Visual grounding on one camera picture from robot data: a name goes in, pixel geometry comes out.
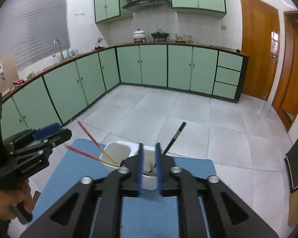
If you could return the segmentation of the person's left hand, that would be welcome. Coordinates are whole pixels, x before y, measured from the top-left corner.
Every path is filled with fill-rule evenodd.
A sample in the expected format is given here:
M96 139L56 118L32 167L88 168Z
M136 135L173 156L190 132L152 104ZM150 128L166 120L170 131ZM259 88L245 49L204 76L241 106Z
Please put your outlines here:
M34 200L31 195L29 180L24 180L21 190L0 190L0 220L8 221L16 218L10 209L10 205L23 203L24 209L32 213Z

